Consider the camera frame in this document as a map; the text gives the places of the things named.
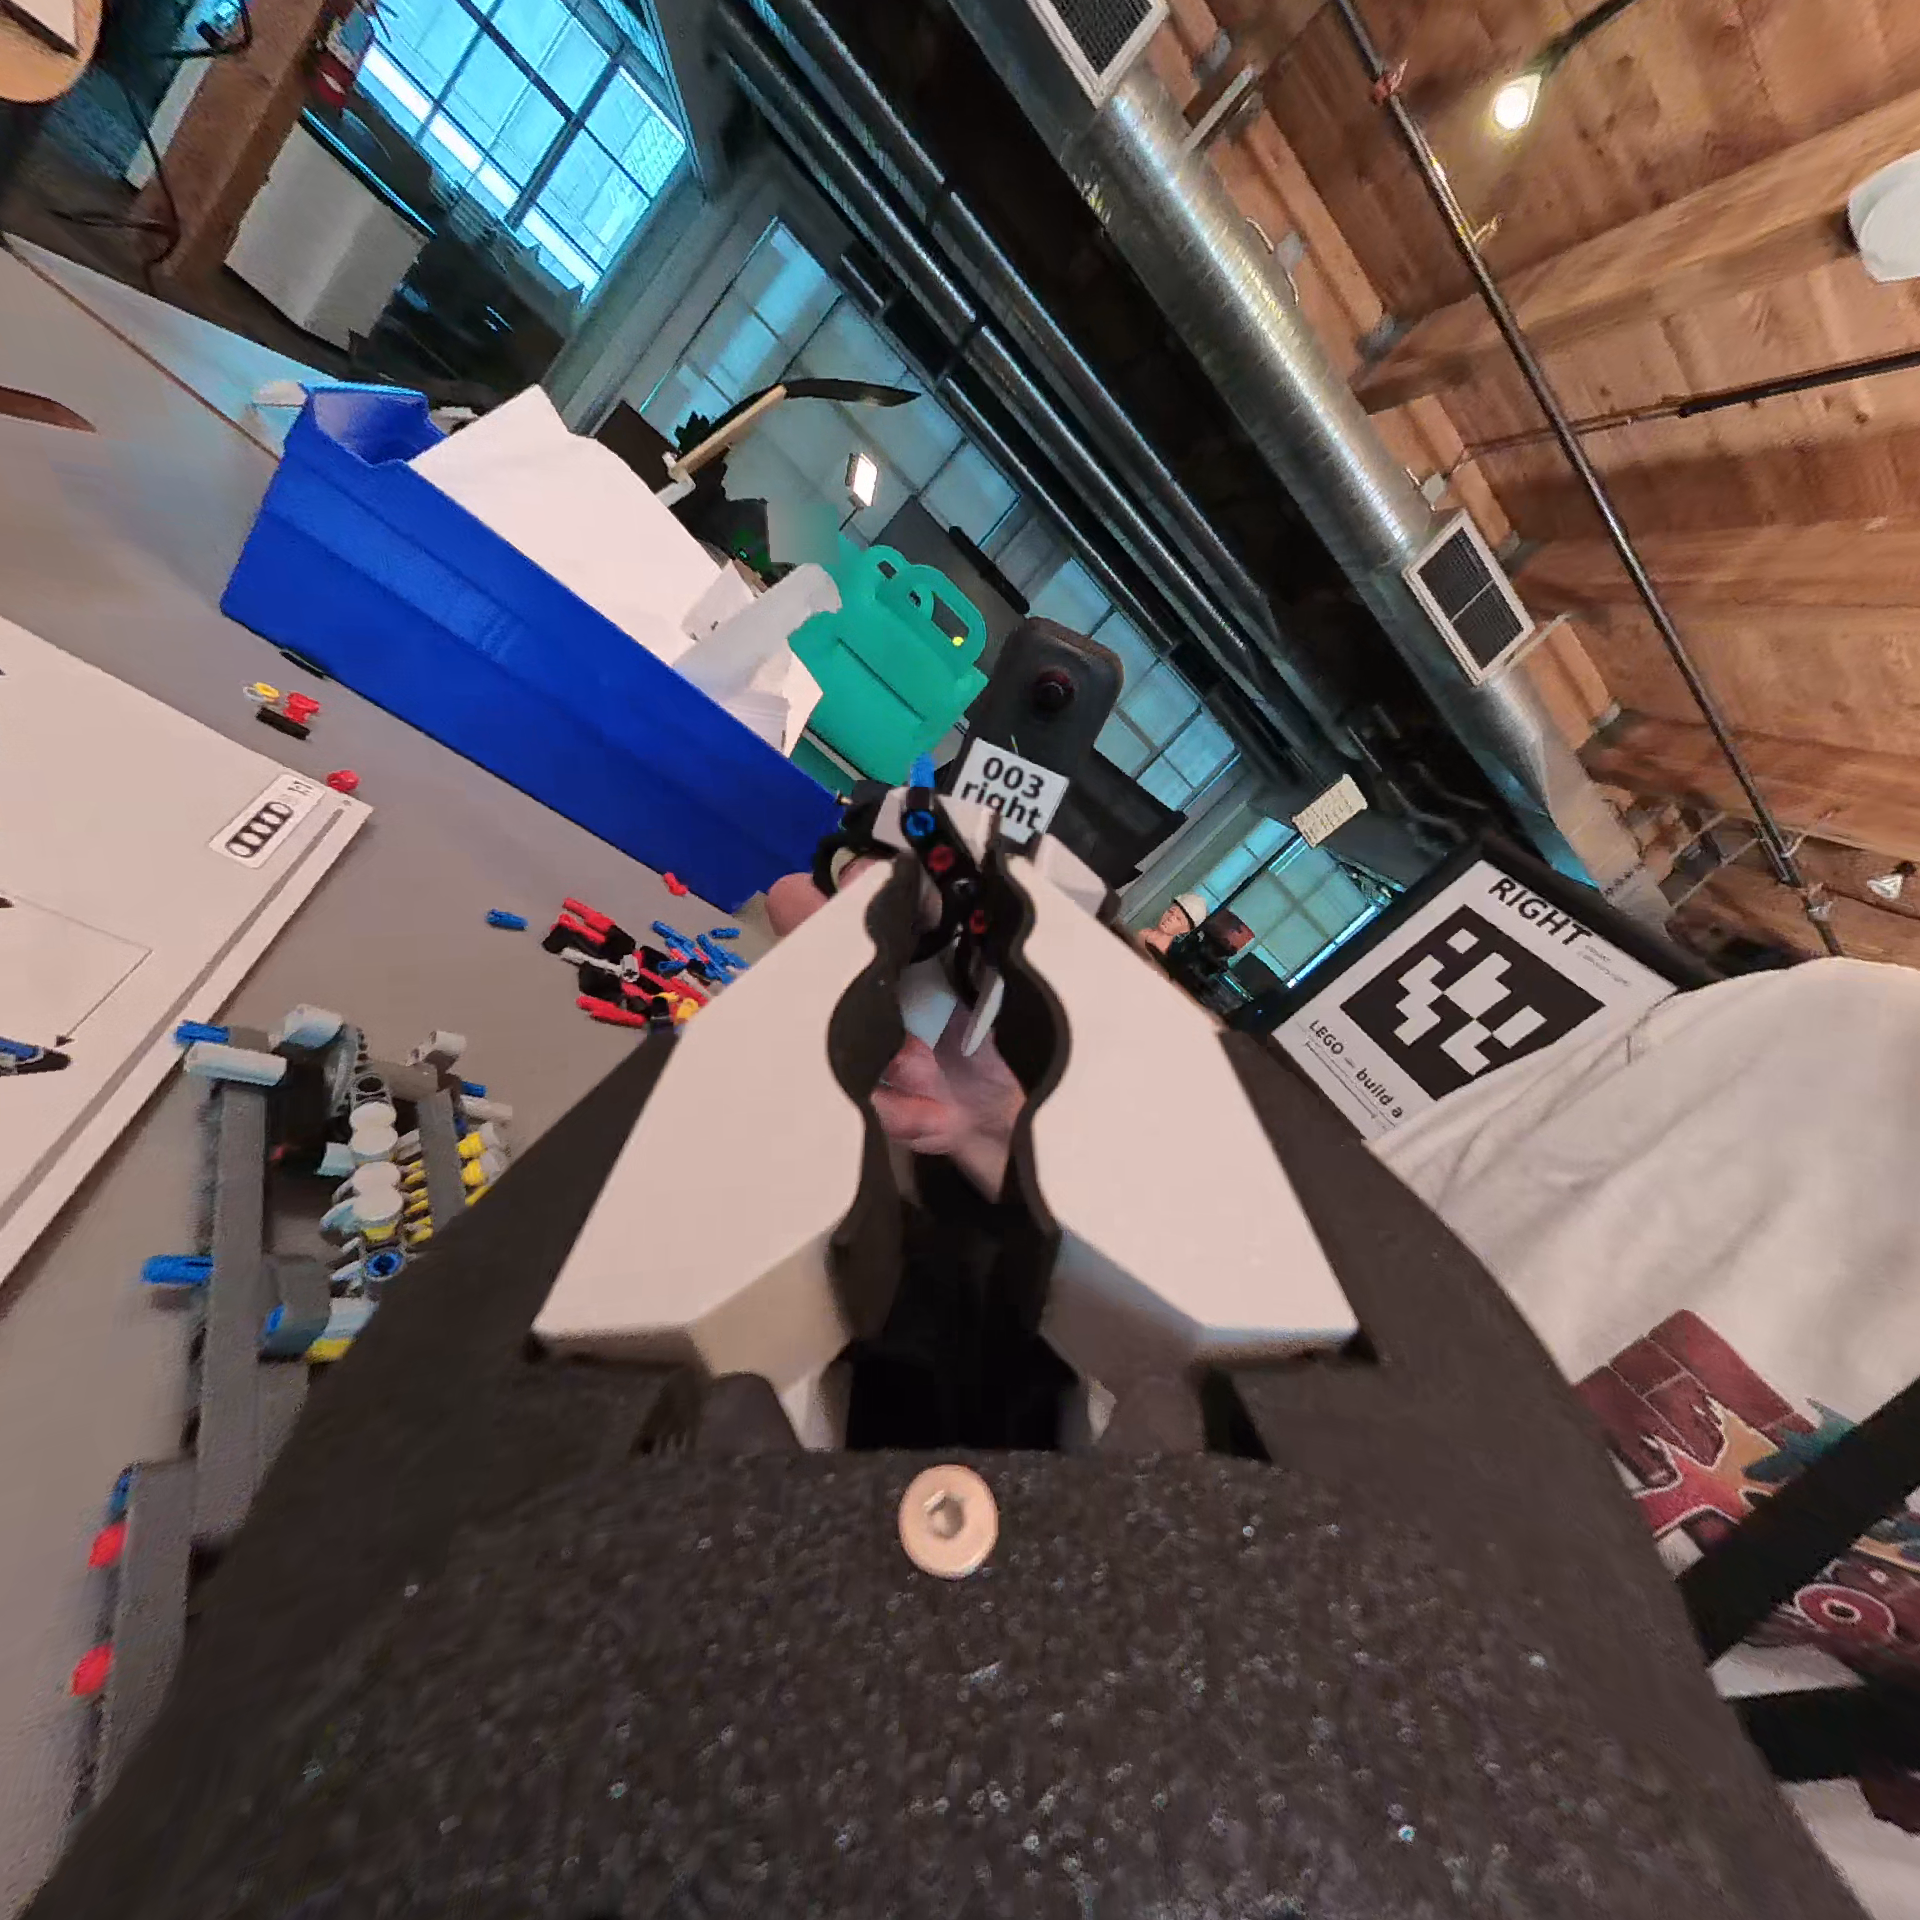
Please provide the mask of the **silver ventilation duct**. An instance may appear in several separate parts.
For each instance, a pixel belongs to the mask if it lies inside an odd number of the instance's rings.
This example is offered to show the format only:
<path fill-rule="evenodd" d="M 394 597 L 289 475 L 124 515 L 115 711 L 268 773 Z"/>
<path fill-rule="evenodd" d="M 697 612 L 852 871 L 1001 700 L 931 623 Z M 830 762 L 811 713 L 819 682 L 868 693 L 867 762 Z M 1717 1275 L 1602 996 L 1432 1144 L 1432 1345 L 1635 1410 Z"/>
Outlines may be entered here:
<path fill-rule="evenodd" d="M 1137 65 L 1105 106 L 1074 99 L 1066 81 L 1008 90 L 1528 835 L 1657 928 L 1660 884 L 1542 695 L 1516 665 L 1469 682 L 1409 588 L 1403 570 L 1437 516 L 1322 345 L 1274 249 L 1212 160 L 1187 152 L 1164 85 Z"/>

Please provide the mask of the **grey lego chassis assembly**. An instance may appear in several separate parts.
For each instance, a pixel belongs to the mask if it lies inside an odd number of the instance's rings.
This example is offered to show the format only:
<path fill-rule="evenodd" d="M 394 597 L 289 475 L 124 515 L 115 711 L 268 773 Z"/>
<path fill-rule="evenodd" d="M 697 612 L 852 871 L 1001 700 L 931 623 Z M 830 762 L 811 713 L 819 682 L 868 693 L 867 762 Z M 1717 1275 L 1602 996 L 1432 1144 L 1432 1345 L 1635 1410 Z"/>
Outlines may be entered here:
<path fill-rule="evenodd" d="M 200 1247 L 137 1279 L 187 1320 L 177 1450 L 115 1481 L 90 1551 L 96 1642 L 68 1695 L 128 1732 L 169 1687 L 197 1578 L 242 1527 L 313 1381 L 347 1356 L 432 1240 L 512 1164 L 512 1104 L 435 1031 L 382 1058 L 313 1003 L 272 1028 L 180 1025 L 209 1130 Z"/>

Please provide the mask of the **pile of lego pins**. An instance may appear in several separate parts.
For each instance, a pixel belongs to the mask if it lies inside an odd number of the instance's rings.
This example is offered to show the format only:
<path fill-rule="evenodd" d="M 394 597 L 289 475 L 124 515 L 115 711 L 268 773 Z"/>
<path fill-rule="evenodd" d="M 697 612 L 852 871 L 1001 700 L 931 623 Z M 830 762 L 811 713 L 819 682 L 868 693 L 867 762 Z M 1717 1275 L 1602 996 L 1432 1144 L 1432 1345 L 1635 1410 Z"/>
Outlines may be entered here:
<path fill-rule="evenodd" d="M 572 977 L 572 1003 L 589 1021 L 638 1033 L 675 1033 L 750 972 L 737 928 L 684 932 L 653 921 L 630 932 L 566 896 L 542 948 Z"/>

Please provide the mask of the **white lamp shade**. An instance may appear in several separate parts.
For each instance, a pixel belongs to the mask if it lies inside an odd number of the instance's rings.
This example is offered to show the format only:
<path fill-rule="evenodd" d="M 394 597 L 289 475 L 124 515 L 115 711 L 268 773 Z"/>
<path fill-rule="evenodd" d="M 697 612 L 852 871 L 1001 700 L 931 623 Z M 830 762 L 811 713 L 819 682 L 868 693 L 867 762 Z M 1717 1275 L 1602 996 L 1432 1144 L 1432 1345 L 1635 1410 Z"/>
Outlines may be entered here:
<path fill-rule="evenodd" d="M 1918 281 L 1918 177 L 1913 152 L 1878 168 L 1846 199 L 1846 227 L 1872 281 Z"/>

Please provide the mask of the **blue plastic bin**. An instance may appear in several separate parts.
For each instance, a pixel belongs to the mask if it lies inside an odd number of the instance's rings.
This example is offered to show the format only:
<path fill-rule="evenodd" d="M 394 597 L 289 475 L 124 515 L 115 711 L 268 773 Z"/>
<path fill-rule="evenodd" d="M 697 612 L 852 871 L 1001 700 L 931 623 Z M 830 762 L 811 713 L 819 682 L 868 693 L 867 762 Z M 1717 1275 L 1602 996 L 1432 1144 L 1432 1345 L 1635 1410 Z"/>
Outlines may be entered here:
<path fill-rule="evenodd" d="M 841 802 L 422 477 L 426 396 L 312 389 L 222 612 L 737 909 Z"/>

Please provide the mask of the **white cabinet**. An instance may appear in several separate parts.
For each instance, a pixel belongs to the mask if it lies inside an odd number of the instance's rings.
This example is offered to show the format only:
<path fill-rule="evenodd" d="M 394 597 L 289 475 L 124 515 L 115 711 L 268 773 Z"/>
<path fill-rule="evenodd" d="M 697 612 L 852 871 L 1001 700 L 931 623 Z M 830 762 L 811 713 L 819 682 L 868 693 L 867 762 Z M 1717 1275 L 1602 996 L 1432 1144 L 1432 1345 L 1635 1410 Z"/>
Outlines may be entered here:
<path fill-rule="evenodd" d="M 297 125 L 225 265 L 302 335 L 347 351 L 373 335 L 427 239 L 427 225 L 336 144 Z"/>

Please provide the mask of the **black and white marker sign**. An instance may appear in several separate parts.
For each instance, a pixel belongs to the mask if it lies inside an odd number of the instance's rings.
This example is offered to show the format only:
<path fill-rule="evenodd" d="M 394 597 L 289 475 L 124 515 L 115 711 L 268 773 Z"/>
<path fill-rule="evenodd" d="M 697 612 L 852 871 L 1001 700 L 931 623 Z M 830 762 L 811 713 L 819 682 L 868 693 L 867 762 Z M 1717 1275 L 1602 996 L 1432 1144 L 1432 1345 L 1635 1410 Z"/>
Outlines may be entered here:
<path fill-rule="evenodd" d="M 1276 1045 L 1380 1138 L 1505 1065 L 1693 986 L 1683 955 L 1528 856 L 1456 856 L 1302 986 Z"/>

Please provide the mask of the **white ceiling vent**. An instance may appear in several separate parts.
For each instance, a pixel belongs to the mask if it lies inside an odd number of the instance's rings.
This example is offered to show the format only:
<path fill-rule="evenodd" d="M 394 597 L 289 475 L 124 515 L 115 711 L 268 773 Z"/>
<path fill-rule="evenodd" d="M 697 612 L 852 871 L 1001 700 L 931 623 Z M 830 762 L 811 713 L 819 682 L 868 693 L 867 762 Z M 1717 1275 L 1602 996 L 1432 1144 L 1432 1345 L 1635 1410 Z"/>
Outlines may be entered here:
<path fill-rule="evenodd" d="M 1446 516 L 1401 579 L 1467 684 L 1500 680 L 1540 629 L 1467 512 Z"/>
<path fill-rule="evenodd" d="M 1169 23 L 1169 2 L 1029 2 L 1078 90 L 1102 107 Z"/>

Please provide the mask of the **lego instruction booklet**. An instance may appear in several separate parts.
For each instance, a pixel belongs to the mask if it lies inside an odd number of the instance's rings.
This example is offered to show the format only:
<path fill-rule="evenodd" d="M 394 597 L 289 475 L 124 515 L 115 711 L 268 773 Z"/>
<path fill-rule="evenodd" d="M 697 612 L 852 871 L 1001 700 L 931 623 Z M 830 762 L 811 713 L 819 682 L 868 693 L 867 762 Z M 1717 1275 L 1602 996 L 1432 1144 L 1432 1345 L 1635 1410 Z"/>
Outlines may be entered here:
<path fill-rule="evenodd" d="M 3 1275 L 373 807 L 3 624 Z"/>

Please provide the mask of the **crumpled white paper bags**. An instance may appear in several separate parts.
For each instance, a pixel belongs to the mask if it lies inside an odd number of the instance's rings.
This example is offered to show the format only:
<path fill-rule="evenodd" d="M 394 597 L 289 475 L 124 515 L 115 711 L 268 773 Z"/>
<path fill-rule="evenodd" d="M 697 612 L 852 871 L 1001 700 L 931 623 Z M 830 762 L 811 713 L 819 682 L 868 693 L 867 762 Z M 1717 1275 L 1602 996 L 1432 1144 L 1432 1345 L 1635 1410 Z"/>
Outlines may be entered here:
<path fill-rule="evenodd" d="M 800 745 L 824 687 L 798 633 L 844 607 L 825 568 L 800 563 L 750 585 L 742 563 L 706 553 L 612 451 L 569 432 L 542 389 L 444 437 L 412 468 L 768 748 L 792 757 Z"/>

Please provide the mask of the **black lego beam blue pins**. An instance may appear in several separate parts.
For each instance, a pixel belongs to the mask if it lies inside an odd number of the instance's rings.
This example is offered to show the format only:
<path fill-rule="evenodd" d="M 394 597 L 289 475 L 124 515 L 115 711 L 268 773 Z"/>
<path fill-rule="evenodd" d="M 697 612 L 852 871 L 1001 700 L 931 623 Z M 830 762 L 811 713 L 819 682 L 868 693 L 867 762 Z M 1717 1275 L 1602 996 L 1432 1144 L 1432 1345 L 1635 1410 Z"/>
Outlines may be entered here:
<path fill-rule="evenodd" d="M 931 755 L 912 759 L 898 831 L 902 848 L 920 865 L 922 907 L 912 959 L 940 963 L 962 1002 L 974 1003 L 985 977 L 993 932 L 989 888 L 981 857 L 970 853 L 938 791 L 940 771 Z"/>

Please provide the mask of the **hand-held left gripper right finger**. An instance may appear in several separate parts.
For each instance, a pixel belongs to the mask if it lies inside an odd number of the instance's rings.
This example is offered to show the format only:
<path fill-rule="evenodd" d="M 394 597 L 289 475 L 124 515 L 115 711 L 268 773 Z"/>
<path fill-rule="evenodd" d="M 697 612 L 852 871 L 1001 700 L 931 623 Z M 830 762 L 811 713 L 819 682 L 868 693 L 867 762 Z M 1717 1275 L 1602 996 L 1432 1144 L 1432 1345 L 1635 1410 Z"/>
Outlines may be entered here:
<path fill-rule="evenodd" d="M 1020 1087 L 1014 1312 L 1069 1373 L 1066 1444 L 1203 1444 L 1205 1381 L 1342 1352 L 1361 1316 L 1228 1033 L 1064 867 L 989 853 L 989 1045 Z"/>

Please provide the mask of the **black ceiling pipe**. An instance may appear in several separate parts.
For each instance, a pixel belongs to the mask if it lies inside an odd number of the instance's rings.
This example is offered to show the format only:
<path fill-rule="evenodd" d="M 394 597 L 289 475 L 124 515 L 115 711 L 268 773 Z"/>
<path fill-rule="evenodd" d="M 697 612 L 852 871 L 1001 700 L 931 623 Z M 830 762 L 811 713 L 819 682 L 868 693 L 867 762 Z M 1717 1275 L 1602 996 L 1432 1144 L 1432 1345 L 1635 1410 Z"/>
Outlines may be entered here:
<path fill-rule="evenodd" d="M 1624 568 L 1628 585 L 1633 588 L 1644 612 L 1648 615 L 1648 623 L 1660 644 L 1665 648 L 1672 668 L 1684 684 L 1684 691 L 1696 708 L 1699 721 L 1709 732 L 1717 755 L 1737 781 L 1739 793 L 1749 805 L 1752 823 L 1758 831 L 1763 853 L 1777 883 L 1781 883 L 1784 890 L 1798 904 L 1803 919 L 1812 927 L 1812 932 L 1818 935 L 1825 953 L 1840 959 L 1842 945 L 1834 928 L 1834 900 L 1803 873 L 1797 857 L 1797 843 L 1790 840 L 1787 831 L 1777 819 L 1777 811 L 1764 800 L 1761 781 L 1749 759 L 1737 745 L 1737 737 L 1729 724 L 1720 697 L 1714 695 L 1709 682 L 1693 661 L 1683 633 L 1675 629 L 1674 615 L 1669 612 L 1660 588 L 1653 584 L 1644 555 L 1635 545 L 1635 538 L 1628 533 L 1609 488 L 1600 477 L 1600 468 L 1587 452 L 1585 441 L 1574 431 L 1573 419 L 1566 411 L 1552 379 L 1548 377 L 1546 367 L 1531 351 L 1530 337 L 1524 335 L 1516 308 L 1506 300 L 1497 280 L 1493 277 L 1475 239 L 1467 210 L 1460 205 L 1454 186 L 1446 180 L 1443 162 L 1434 152 L 1434 144 L 1429 143 L 1427 133 L 1422 133 L 1417 119 L 1401 99 L 1401 71 L 1396 67 L 1390 67 L 1390 61 L 1384 57 L 1355 2 L 1334 2 L 1333 10 L 1361 61 L 1374 106 L 1392 125 L 1394 138 L 1403 149 L 1409 165 L 1413 168 L 1413 175 L 1420 179 L 1429 203 L 1434 205 L 1436 216 L 1446 229 L 1454 255 L 1459 257 L 1467 277 L 1472 280 L 1480 306 L 1484 308 L 1486 317 L 1496 325 L 1496 335 L 1506 356 L 1516 364 L 1528 394 L 1531 396 L 1537 409 L 1542 417 L 1542 424 L 1548 425 L 1550 441 L 1558 448 L 1558 452 L 1573 471 L 1577 488 L 1600 516 L 1600 528 Z"/>

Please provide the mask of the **person's right hand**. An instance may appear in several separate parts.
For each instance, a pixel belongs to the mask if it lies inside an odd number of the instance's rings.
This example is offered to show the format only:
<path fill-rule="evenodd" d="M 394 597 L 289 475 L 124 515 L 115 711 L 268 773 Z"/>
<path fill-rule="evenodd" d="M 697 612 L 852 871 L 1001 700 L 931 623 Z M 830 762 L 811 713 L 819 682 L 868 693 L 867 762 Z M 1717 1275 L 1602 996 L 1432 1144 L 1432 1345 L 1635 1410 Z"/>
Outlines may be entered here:
<path fill-rule="evenodd" d="M 996 1041 L 968 1051 L 957 1039 L 936 1048 L 902 1039 L 870 1092 L 870 1109 L 891 1145 L 948 1161 L 985 1201 L 1001 1201 L 1025 1090 Z"/>

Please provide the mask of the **teal felt bag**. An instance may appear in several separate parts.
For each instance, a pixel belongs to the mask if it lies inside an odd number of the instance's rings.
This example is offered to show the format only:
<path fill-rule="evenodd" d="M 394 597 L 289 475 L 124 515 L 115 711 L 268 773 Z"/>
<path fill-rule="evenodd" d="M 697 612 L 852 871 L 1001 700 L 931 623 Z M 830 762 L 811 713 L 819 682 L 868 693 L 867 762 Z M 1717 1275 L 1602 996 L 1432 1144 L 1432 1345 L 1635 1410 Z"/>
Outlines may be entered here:
<path fill-rule="evenodd" d="M 987 624 L 938 568 L 888 545 L 841 545 L 828 571 L 840 609 L 792 635 L 820 691 L 806 730 L 859 776 L 902 785 L 987 687 Z"/>

